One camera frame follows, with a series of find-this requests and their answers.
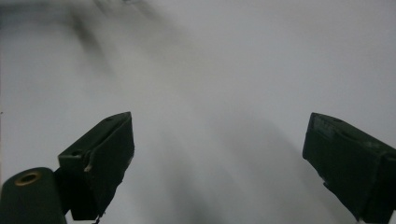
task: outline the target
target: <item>screw hole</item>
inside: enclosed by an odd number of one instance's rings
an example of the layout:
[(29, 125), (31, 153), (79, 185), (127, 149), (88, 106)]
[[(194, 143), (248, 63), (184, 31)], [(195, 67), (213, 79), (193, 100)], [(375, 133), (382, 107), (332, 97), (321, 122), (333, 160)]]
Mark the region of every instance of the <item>screw hole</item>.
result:
[(23, 175), (22, 177), (18, 178), (15, 181), (15, 185), (17, 186), (25, 186), (25, 185), (30, 185), (39, 179), (41, 174), (39, 172), (32, 172), (28, 173), (26, 175)]

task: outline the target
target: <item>white surface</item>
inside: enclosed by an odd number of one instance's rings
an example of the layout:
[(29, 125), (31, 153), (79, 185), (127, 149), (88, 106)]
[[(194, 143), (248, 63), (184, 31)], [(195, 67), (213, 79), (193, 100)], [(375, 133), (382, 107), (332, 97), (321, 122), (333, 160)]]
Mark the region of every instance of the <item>white surface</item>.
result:
[(2, 182), (56, 169), (94, 124), (131, 110), (135, 158), (103, 223), (355, 222), (302, 159), (304, 134), (319, 112), (396, 147), (396, 2), (103, 9), (2, 14)]

